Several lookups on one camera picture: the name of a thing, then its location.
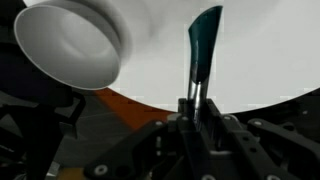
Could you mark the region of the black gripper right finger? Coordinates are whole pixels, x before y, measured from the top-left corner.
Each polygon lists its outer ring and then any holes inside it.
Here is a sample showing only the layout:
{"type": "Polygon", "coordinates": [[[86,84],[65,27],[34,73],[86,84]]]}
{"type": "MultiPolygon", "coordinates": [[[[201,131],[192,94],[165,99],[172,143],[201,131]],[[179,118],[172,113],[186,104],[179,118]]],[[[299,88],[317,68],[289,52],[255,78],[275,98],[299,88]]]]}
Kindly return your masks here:
{"type": "Polygon", "coordinates": [[[199,180],[320,180],[318,100],[230,114],[208,100],[204,111],[210,141],[199,180]]]}

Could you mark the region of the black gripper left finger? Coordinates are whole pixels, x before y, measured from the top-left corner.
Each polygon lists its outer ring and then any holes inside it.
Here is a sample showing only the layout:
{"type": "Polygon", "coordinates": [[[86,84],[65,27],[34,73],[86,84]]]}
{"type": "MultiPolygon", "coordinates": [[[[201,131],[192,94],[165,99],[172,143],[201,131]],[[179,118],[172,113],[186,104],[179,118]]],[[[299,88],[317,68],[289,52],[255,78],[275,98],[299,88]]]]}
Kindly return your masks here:
{"type": "Polygon", "coordinates": [[[208,106],[181,99],[165,122],[152,120],[84,168],[89,180],[204,180],[212,174],[208,106]]]}

